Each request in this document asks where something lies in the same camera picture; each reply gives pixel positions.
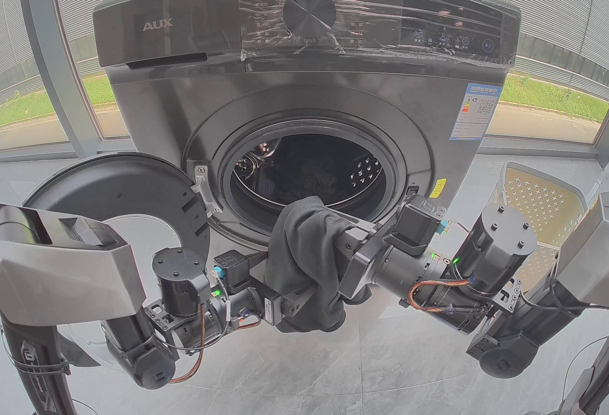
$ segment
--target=road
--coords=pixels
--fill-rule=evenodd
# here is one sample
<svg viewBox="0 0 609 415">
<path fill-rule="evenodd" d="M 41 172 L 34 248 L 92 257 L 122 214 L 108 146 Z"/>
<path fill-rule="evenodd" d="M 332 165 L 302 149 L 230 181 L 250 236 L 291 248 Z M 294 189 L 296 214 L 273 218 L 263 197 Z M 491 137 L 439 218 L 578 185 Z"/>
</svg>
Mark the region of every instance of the road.
<svg viewBox="0 0 609 415">
<path fill-rule="evenodd" d="M 127 134 L 118 108 L 98 111 L 96 115 L 104 136 Z M 500 102 L 488 134 L 593 143 L 599 126 L 599 123 L 586 119 Z M 61 124 L 54 116 L 0 128 L 0 149 L 66 140 Z"/>
</svg>

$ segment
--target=floor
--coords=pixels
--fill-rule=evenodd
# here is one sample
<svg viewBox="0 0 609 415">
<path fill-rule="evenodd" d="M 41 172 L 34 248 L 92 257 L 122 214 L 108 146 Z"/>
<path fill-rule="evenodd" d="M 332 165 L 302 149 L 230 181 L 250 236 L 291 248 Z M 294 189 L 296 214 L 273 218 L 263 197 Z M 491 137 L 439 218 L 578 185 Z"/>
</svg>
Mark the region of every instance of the floor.
<svg viewBox="0 0 609 415">
<path fill-rule="evenodd" d="M 449 210 L 449 217 L 471 226 L 491 195 L 502 166 L 511 157 L 477 156 Z M 593 160 L 517 158 L 580 188 L 596 189 L 600 168 Z M 46 176 L 66 161 L 0 164 L 0 202 L 20 203 Z M 150 254 L 175 238 L 156 226 L 133 223 L 121 232 L 134 244 L 147 291 L 154 279 L 145 271 Z M 125 224 L 117 228 L 126 228 Z M 433 244 L 450 254 L 465 234 L 451 229 Z M 221 247 L 217 238 L 216 251 Z M 239 415 L 523 415 L 549 412 L 561 399 L 567 366 L 577 351 L 606 335 L 609 313 L 584 312 L 539 351 L 519 377 L 485 375 L 465 354 L 468 338 L 437 320 L 375 289 L 360 307 L 346 307 L 343 327 L 331 334 L 281 334 L 262 326 L 236 332 L 205 352 L 199 373 L 187 383 L 157 391 L 135 386 L 123 373 L 106 367 L 73 370 L 72 395 L 99 415 L 161 413 Z M 567 390 L 595 358 L 601 343 L 579 356 Z M 191 358 L 180 360 L 185 373 Z M 31 405 L 14 368 L 0 350 L 3 413 L 30 415 Z M 609 407 L 601 408 L 609 413 Z"/>
</svg>

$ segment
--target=grass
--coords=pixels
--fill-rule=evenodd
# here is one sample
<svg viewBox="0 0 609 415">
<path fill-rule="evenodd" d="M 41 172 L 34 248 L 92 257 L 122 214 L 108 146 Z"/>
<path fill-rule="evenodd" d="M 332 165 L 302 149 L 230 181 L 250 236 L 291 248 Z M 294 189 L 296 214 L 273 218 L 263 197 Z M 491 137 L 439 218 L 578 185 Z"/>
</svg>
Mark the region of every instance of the grass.
<svg viewBox="0 0 609 415">
<path fill-rule="evenodd" d="M 596 122 L 602 122 L 609 109 L 609 103 L 597 97 L 521 74 L 507 76 L 500 100 L 551 109 Z"/>
<path fill-rule="evenodd" d="M 94 107 L 115 102 L 105 74 L 84 77 L 83 84 Z M 501 101 L 542 107 L 596 122 L 602 122 L 609 109 L 609 103 L 604 100 L 521 74 L 507 76 Z M 44 90 L 17 95 L 0 105 L 0 126 L 53 113 L 53 106 Z"/>
<path fill-rule="evenodd" d="M 84 77 L 83 84 L 94 107 L 115 102 L 112 87 L 105 74 Z M 16 95 L 0 105 L 0 126 L 54 113 L 49 96 L 44 90 Z"/>
</svg>

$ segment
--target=energy label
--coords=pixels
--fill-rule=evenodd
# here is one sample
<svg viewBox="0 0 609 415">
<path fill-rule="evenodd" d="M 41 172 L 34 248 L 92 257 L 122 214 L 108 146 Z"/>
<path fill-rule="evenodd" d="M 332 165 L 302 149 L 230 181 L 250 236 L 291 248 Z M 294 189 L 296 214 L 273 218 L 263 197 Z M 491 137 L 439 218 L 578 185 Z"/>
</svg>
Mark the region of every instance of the energy label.
<svg viewBox="0 0 609 415">
<path fill-rule="evenodd" d="M 474 83 L 467 85 L 451 140 L 480 141 L 482 139 L 497 107 L 501 89 L 495 85 Z"/>
</svg>

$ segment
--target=black garment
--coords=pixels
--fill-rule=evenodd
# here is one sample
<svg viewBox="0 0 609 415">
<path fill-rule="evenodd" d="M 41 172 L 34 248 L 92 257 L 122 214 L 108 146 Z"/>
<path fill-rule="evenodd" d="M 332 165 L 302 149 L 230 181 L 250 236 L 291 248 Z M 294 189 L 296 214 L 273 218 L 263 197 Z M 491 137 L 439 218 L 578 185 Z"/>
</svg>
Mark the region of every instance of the black garment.
<svg viewBox="0 0 609 415">
<path fill-rule="evenodd" d="M 331 332 L 343 324 L 345 310 L 338 290 L 348 261 L 335 250 L 333 241 L 351 227 L 349 221 L 325 209 L 318 197 L 293 202 L 279 214 L 270 236 L 266 284 L 281 295 L 317 285 L 300 311 L 278 324 L 280 331 Z M 369 296 L 367 289 L 362 299 L 351 303 Z"/>
</svg>

